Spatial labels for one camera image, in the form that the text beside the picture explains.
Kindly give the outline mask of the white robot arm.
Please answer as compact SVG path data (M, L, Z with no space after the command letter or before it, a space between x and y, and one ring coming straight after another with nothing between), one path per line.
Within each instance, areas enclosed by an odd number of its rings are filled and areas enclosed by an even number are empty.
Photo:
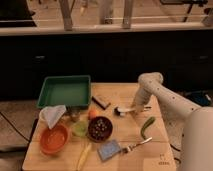
M141 112L152 95L185 118L178 171L213 171L213 107L202 107L164 87L160 72L143 73L133 106Z

